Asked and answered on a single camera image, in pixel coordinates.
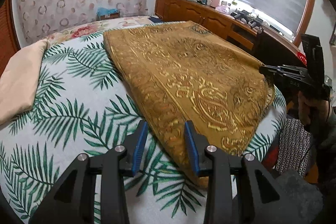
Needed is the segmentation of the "right hand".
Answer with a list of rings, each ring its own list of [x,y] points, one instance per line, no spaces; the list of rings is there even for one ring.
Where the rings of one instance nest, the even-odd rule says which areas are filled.
[[[333,114],[330,101],[306,98],[298,95],[298,114],[304,126],[316,126],[326,123]]]

